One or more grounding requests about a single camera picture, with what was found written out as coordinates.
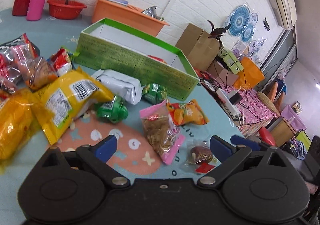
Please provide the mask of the green cardboard box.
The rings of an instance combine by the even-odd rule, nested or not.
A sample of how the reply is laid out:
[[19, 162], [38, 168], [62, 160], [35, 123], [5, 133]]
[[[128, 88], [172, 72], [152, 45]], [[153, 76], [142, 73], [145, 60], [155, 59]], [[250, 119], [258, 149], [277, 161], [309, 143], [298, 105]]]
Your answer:
[[199, 77], [183, 52], [154, 36], [104, 18], [80, 33], [75, 63], [94, 70], [114, 70], [167, 88], [168, 95], [184, 101]]

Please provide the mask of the brown cardboard box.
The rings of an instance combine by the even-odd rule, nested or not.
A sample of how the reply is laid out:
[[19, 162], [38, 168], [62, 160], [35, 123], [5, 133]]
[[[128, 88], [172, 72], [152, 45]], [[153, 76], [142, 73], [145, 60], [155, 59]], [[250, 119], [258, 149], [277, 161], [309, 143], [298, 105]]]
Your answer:
[[206, 71], [220, 50], [219, 40], [209, 38], [210, 34], [189, 23], [176, 43], [193, 68]]

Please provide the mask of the orange plastic tub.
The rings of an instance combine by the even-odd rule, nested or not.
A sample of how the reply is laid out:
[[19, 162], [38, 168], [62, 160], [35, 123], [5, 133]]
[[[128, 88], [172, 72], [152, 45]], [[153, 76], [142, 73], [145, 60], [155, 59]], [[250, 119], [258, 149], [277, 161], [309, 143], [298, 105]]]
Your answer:
[[133, 5], [120, 5], [107, 0], [96, 0], [91, 23], [108, 18], [135, 29], [157, 36], [164, 26], [170, 26], [167, 22], [152, 18], [142, 13], [142, 9]]

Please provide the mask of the yellow snack bag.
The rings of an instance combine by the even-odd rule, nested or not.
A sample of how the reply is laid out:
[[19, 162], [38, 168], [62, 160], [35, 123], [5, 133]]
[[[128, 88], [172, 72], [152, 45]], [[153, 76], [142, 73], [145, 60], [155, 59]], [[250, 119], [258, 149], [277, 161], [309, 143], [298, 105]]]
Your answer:
[[91, 105], [109, 102], [114, 98], [112, 91], [81, 68], [58, 77], [33, 95], [31, 109], [51, 145]]

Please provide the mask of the blue plate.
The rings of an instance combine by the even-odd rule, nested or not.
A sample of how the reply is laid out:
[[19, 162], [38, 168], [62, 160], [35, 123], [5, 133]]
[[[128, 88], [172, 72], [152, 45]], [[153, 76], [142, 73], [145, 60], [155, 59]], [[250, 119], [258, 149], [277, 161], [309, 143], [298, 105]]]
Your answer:
[[106, 0], [106, 1], [110, 1], [123, 6], [127, 6], [129, 4], [129, 2], [126, 0]]

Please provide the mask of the red date snack packet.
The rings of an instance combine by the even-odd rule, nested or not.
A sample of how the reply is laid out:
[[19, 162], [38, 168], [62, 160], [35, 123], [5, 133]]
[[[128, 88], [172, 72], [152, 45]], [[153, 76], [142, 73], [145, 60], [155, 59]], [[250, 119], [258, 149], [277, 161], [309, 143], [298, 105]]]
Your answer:
[[207, 174], [212, 171], [218, 163], [213, 155], [208, 140], [187, 141], [186, 161], [181, 165], [185, 172], [193, 174]]

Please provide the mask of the small red silver packet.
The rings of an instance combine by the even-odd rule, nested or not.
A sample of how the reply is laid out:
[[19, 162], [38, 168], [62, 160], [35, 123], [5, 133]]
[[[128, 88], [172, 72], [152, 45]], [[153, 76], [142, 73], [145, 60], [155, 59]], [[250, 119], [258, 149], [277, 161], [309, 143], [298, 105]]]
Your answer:
[[54, 55], [47, 60], [60, 77], [73, 69], [69, 51], [61, 47]]

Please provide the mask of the blue round wall decoration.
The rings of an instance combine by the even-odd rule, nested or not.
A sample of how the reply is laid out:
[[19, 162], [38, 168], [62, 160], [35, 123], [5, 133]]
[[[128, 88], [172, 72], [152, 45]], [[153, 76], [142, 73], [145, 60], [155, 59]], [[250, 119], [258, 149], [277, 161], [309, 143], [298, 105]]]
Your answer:
[[246, 5], [242, 5], [233, 10], [229, 16], [229, 34], [239, 36], [249, 23], [251, 11]]

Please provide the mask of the red clear brown snack packet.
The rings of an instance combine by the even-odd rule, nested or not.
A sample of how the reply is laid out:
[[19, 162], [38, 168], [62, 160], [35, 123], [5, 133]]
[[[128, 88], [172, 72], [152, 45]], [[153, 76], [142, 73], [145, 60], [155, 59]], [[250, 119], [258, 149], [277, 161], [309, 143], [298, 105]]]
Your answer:
[[10, 51], [13, 53], [14, 65], [31, 90], [37, 91], [58, 78], [54, 68], [36, 53], [26, 34], [20, 36], [20, 42], [12, 46]]

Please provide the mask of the red plastic basin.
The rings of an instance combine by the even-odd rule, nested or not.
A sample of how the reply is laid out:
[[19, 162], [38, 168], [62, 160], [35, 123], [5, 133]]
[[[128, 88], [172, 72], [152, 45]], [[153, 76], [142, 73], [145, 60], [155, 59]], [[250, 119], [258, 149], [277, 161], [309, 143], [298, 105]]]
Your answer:
[[87, 8], [85, 4], [76, 1], [69, 1], [67, 5], [65, 0], [47, 0], [47, 3], [50, 16], [61, 20], [74, 20]]

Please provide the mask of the pink snack packet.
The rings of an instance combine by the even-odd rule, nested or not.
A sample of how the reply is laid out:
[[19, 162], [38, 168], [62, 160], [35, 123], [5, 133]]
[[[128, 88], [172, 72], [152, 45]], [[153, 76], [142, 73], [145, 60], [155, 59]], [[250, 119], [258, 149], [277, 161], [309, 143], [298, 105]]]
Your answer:
[[140, 110], [144, 136], [164, 164], [170, 165], [185, 141], [180, 128], [174, 124], [167, 101]]

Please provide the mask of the white power strip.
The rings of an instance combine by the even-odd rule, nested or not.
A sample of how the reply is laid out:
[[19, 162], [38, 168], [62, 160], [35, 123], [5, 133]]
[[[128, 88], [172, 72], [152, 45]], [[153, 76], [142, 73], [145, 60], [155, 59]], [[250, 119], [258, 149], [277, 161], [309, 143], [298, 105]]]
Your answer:
[[227, 97], [227, 93], [221, 88], [218, 88], [215, 93], [219, 98], [223, 109], [229, 114], [229, 116], [234, 119], [239, 118], [241, 112], [235, 105], [231, 103], [230, 99]]

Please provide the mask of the dark purple plant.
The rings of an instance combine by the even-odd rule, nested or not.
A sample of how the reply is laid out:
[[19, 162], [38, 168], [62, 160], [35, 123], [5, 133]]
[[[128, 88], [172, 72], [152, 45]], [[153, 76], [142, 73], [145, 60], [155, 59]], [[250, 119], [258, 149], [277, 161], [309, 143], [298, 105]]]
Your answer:
[[231, 27], [231, 23], [223, 28], [215, 28], [214, 24], [208, 20], [211, 25], [212, 31], [209, 33], [208, 39], [217, 39], [220, 40], [221, 36], [223, 36]]

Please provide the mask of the orange yellow snack packet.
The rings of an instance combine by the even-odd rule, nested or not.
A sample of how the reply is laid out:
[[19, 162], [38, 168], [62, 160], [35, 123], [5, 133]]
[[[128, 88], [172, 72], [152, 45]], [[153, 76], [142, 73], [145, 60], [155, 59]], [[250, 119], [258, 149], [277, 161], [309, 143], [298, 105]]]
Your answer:
[[209, 122], [209, 119], [195, 99], [192, 99], [188, 103], [171, 103], [167, 100], [166, 107], [176, 126], [188, 123], [206, 125]]

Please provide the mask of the green pea snack packet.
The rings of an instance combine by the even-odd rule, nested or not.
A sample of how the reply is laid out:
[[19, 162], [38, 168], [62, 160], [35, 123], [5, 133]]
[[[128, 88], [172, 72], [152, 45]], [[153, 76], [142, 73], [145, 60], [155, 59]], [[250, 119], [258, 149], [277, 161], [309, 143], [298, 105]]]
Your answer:
[[129, 115], [124, 100], [120, 96], [114, 96], [111, 101], [105, 103], [96, 103], [94, 109], [98, 118], [106, 119], [113, 124], [125, 120]]

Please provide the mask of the metal bowl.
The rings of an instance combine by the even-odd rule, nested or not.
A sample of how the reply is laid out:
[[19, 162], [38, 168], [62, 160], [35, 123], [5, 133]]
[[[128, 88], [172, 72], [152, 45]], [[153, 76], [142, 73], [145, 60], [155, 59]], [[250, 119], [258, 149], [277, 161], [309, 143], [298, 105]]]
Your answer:
[[146, 16], [150, 16], [152, 18], [157, 18], [156, 8], [157, 8], [157, 6], [149, 7], [147, 9], [143, 10], [142, 14], [144, 14]]

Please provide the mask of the white silver snack bag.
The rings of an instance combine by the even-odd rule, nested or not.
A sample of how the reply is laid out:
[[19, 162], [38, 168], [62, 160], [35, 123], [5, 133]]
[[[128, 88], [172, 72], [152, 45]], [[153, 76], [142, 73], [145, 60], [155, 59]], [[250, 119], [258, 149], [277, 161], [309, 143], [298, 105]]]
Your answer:
[[143, 87], [134, 77], [114, 70], [98, 70], [91, 77], [131, 105], [138, 104], [142, 98]]

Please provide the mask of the orange transparent snack bag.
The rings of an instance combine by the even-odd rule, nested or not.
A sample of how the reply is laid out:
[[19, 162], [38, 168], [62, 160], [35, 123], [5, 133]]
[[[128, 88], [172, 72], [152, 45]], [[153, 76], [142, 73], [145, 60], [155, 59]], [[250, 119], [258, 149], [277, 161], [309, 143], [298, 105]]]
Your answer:
[[1, 102], [1, 167], [40, 130], [32, 111], [34, 102], [35, 97], [28, 88], [18, 90]]

